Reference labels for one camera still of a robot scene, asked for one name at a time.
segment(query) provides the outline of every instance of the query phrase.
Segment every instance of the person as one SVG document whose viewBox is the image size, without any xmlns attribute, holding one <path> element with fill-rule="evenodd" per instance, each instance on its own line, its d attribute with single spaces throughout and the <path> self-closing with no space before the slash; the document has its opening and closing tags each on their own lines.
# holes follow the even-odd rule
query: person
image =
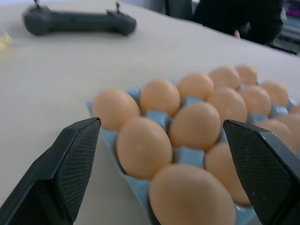
<svg viewBox="0 0 300 225">
<path fill-rule="evenodd" d="M 192 21 L 259 44 L 281 31 L 283 0 L 201 0 Z"/>
</svg>

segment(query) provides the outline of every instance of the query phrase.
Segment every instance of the controller handle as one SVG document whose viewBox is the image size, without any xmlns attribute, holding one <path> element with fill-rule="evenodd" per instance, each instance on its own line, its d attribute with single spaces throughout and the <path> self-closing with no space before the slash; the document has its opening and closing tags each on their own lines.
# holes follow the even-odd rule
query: controller handle
<svg viewBox="0 0 300 225">
<path fill-rule="evenodd" d="M 106 15 L 52 12 L 47 7 L 32 7 L 24 15 L 26 29 L 41 36 L 56 31 L 116 31 L 123 35 L 135 31 L 136 20 L 120 11 Z"/>
</svg>

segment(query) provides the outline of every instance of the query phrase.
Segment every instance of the brown egg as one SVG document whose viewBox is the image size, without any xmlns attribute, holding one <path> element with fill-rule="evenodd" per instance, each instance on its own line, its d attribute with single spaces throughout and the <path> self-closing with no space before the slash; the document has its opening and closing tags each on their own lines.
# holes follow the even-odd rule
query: brown egg
<svg viewBox="0 0 300 225">
<path fill-rule="evenodd" d="M 284 123 L 290 129 L 297 143 L 297 149 L 300 150 L 300 114 L 279 115 L 274 119 Z"/>
<path fill-rule="evenodd" d="M 214 175 L 229 191 L 233 201 L 240 205 L 250 205 L 236 173 L 233 158 L 227 142 L 221 142 L 206 153 L 205 169 Z"/>
<path fill-rule="evenodd" d="M 290 113 L 300 113 L 300 104 L 296 105 L 290 110 Z"/>
<path fill-rule="evenodd" d="M 191 73 L 177 85 L 181 100 L 188 96 L 207 99 L 214 92 L 214 83 L 207 74 Z"/>
<path fill-rule="evenodd" d="M 134 99 L 122 90 L 106 90 L 94 101 L 92 115 L 101 118 L 101 127 L 119 130 L 126 122 L 140 114 Z"/>
<path fill-rule="evenodd" d="M 292 132 L 283 122 L 278 120 L 266 120 L 257 123 L 256 126 L 269 130 L 276 134 L 276 136 L 292 151 L 296 154 L 297 143 L 292 135 Z"/>
<path fill-rule="evenodd" d="M 257 113 L 261 116 L 268 116 L 271 111 L 271 99 L 265 89 L 249 85 L 239 90 L 248 113 Z"/>
<path fill-rule="evenodd" d="M 243 98 L 231 88 L 219 88 L 208 99 L 218 111 L 221 124 L 224 120 L 246 122 L 247 108 Z"/>
<path fill-rule="evenodd" d="M 172 162 L 172 146 L 165 131 L 155 121 L 138 117 L 121 129 L 117 156 L 127 174 L 151 180 Z"/>
<path fill-rule="evenodd" d="M 240 76 L 232 67 L 219 67 L 210 73 L 215 88 L 228 87 L 237 89 L 240 86 Z"/>
<path fill-rule="evenodd" d="M 234 225 L 235 206 L 224 186 L 210 173 L 191 165 L 170 165 L 149 190 L 161 225 Z"/>
<path fill-rule="evenodd" d="M 245 84 L 257 84 L 258 74 L 255 67 L 250 65 L 238 65 L 235 67 L 240 75 L 240 82 Z"/>
<path fill-rule="evenodd" d="M 216 109 L 208 103 L 198 102 L 178 111 L 170 124 L 169 138 L 175 147 L 208 150 L 217 141 L 220 129 Z"/>
<path fill-rule="evenodd" d="M 166 79 L 155 79 L 146 84 L 141 92 L 142 110 L 165 111 L 173 116 L 180 106 L 180 95 L 176 86 Z"/>
<path fill-rule="evenodd" d="M 289 102 L 289 93 L 283 85 L 274 81 L 266 81 L 260 86 L 267 91 L 273 105 L 286 106 Z"/>
</svg>

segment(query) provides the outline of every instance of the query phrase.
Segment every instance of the table surface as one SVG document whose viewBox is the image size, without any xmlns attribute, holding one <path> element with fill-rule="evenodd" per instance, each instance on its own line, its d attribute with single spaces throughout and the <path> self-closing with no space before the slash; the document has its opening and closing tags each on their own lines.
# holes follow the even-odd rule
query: table surface
<svg viewBox="0 0 300 225">
<path fill-rule="evenodd" d="M 114 2 L 49 6 L 102 12 L 113 9 Z M 84 103 L 101 90 L 143 85 L 154 77 L 180 79 L 188 72 L 246 62 L 257 67 L 261 81 L 281 82 L 300 101 L 300 58 L 292 55 L 125 4 L 122 11 L 138 21 L 130 37 L 109 33 L 34 37 L 21 21 L 26 7 L 0 7 L 0 30 L 13 38 L 12 45 L 0 52 L 0 205 L 64 127 L 89 117 Z M 75 224 L 146 224 L 101 138 Z"/>
</svg>

